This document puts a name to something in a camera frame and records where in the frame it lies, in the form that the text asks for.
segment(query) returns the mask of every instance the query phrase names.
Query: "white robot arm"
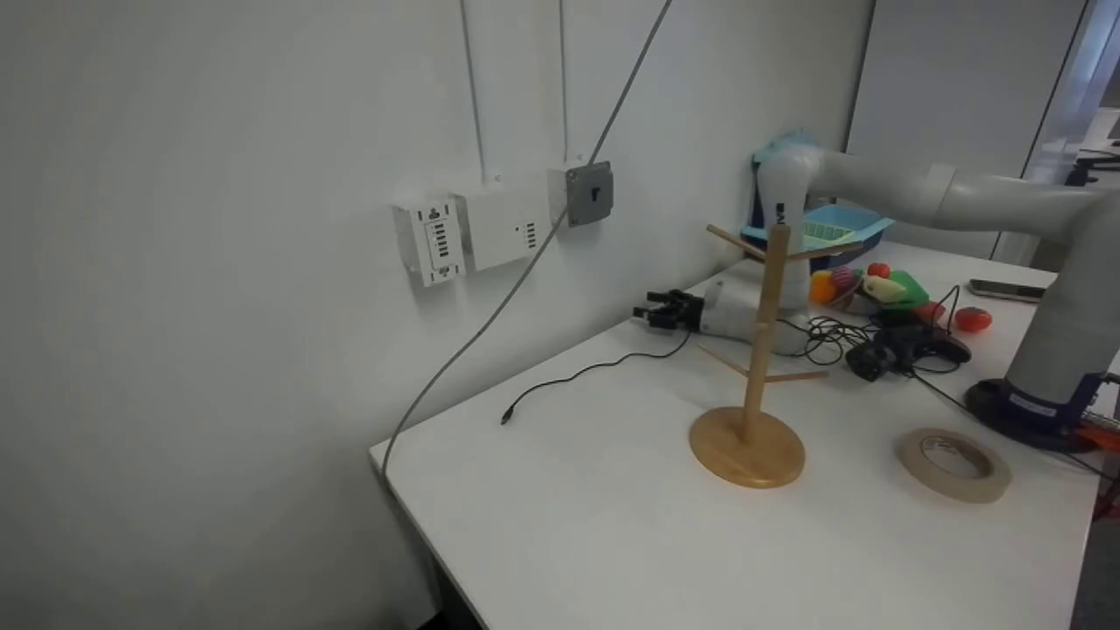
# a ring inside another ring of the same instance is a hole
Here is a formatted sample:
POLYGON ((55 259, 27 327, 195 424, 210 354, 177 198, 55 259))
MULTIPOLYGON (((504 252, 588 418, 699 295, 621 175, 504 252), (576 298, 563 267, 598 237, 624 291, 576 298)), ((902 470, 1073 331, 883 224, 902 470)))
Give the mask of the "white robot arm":
MULTIPOLYGON (((1120 194, 967 175, 947 165, 902 169, 864 159, 784 147, 761 165, 765 222, 794 235, 808 197, 845 197, 885 217, 947 231, 1030 231, 1071 245, 1003 382, 969 391, 979 420, 1044 448, 1073 448, 1073 427, 1120 348, 1120 194)), ((808 267, 787 273, 784 308, 805 308, 808 267)))

